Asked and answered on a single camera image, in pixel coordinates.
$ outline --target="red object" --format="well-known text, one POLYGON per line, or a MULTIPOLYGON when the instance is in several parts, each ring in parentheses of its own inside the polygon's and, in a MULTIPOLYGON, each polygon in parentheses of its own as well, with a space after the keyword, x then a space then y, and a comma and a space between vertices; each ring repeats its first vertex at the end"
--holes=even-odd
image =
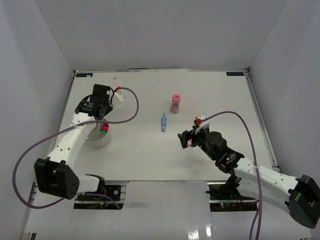
POLYGON ((196 120, 195 120, 195 124, 196 124, 196 125, 201 124, 201 119, 199 119, 199 118, 198 118, 198 119, 196 119, 196 120))

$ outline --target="white table surface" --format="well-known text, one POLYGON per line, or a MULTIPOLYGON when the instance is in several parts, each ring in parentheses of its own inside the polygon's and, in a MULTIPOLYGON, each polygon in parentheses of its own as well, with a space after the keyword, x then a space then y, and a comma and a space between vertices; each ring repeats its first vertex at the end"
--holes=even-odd
MULTIPOLYGON (((74 201, 64 200, 46 209, 31 209, 24 232, 37 233, 36 240, 248 239, 254 212, 210 212, 207 184, 183 182, 225 180, 229 175, 219 171, 200 149, 182 149, 177 137, 177 133, 191 130, 194 117, 203 112, 236 111, 251 131, 258 164, 271 168, 245 77, 185 70, 95 72, 93 77, 77 77, 61 129, 70 124, 78 102, 92 92, 96 83, 131 88, 140 101, 140 112, 133 121, 112 125, 113 136, 105 147, 83 146, 75 164, 77 175, 131 181, 123 209, 73 209, 74 201), (181 95, 176 114, 170 112, 173 94, 181 95), (166 132, 161 132, 163 112, 167 114, 166 132)), ((124 120, 135 112, 133 96, 123 93, 125 102, 109 114, 108 120, 124 120)), ((252 158, 247 133, 236 116, 218 116, 211 121, 210 129, 221 132, 229 147, 252 158)), ((34 204, 56 199, 38 192, 34 204)), ((262 212, 261 240, 311 236, 309 229, 276 207, 264 204, 262 212)))
MULTIPOLYGON (((95 72, 76 77, 63 116, 61 129, 69 126, 80 100, 92 93, 94 84, 128 87, 135 91, 140 110, 134 120, 111 125, 111 141, 101 148, 83 146, 74 171, 80 176, 95 174, 117 181, 214 181, 229 176, 215 166, 198 147, 182 149, 178 133, 191 130, 196 116, 235 111, 246 121, 261 166, 271 161, 244 76, 225 72, 173 70, 171 72, 95 72), (180 111, 170 112, 173 94, 180 94, 180 111), (166 113, 166 131, 161 117, 166 113)), ((125 120, 136 110, 133 95, 122 90, 126 100, 106 117, 125 120)), ((232 114, 211 120, 211 131, 222 133, 228 146, 253 160, 246 130, 232 114)))

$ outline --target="pink object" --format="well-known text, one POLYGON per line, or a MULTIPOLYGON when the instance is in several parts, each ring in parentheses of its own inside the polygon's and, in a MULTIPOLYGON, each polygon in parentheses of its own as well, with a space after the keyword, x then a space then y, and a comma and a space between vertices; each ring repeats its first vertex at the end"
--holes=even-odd
POLYGON ((179 112, 179 105, 180 105, 180 95, 174 94, 172 96, 171 112, 173 113, 179 112))

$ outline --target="red tip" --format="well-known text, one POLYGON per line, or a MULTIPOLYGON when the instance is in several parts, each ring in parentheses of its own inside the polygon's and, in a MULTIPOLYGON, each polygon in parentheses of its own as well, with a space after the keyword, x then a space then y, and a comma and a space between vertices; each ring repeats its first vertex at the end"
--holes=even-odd
POLYGON ((201 119, 199 119, 199 118, 198 118, 198 119, 196 119, 196 120, 195 120, 195 124, 196 124, 196 125, 201 124, 201 119))

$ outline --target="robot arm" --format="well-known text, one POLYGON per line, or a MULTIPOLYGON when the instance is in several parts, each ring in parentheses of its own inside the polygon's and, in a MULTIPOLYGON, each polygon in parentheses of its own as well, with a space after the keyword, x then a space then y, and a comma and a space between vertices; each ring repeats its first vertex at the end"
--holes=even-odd
MULTIPOLYGON (((197 124, 198 118, 204 120, 206 117, 198 116, 191 131, 178 134, 182 148, 200 147, 222 172, 231 174, 221 191, 237 198, 246 196, 258 199, 258 180, 253 161, 229 148, 221 133, 209 131, 209 121, 197 124)), ((307 228, 316 227, 320 218, 320 189, 311 177, 288 176, 264 166, 259 166, 259 173, 264 202, 284 210, 307 228)))
MULTIPOLYGON (((70 127, 86 121, 102 120, 124 99, 121 92, 112 93, 109 86, 95 84, 92 94, 76 107, 70 127)), ((104 184, 102 177, 78 177, 72 170, 82 145, 96 127, 97 123, 75 127, 64 134, 46 159, 38 158, 34 172, 40 192, 70 200, 78 193, 96 192, 104 184)))

